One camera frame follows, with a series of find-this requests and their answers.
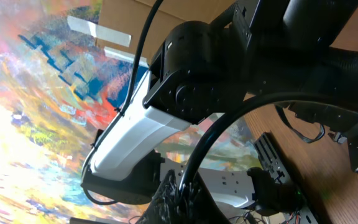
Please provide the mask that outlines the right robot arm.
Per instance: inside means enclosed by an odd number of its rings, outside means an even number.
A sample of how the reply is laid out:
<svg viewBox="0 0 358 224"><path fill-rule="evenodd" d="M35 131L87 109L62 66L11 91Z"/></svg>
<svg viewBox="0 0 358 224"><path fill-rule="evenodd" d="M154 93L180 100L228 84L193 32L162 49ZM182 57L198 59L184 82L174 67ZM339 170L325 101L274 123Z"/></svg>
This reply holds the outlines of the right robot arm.
<svg viewBox="0 0 358 224"><path fill-rule="evenodd" d="M189 184L181 183L183 164L167 159L160 171L160 186L138 223L228 223L219 202L263 216L293 213L303 205L293 184L277 183L259 167L234 172L200 168Z"/></svg>

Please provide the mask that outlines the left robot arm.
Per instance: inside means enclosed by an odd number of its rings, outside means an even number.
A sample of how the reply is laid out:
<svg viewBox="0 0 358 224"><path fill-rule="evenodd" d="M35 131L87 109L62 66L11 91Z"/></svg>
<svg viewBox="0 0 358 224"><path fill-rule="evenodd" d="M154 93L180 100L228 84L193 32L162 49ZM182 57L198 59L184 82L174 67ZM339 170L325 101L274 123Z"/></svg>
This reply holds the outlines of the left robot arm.
<svg viewBox="0 0 358 224"><path fill-rule="evenodd" d="M143 204L157 189L155 147L222 113L185 177L228 126L274 104L348 140L358 138L358 51L332 47L358 1L236 1L210 23L176 26L110 125L98 132L81 187L106 204ZM244 97L252 94L246 104Z"/></svg>

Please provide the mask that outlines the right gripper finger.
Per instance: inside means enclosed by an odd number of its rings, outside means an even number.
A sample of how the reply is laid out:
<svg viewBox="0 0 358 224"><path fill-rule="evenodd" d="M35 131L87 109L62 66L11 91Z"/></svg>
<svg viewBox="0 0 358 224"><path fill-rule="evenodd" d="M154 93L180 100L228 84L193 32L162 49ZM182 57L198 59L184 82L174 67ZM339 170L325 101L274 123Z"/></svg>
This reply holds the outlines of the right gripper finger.
<svg viewBox="0 0 358 224"><path fill-rule="evenodd" d="M228 224L198 174L183 194L169 170L137 224Z"/></svg>

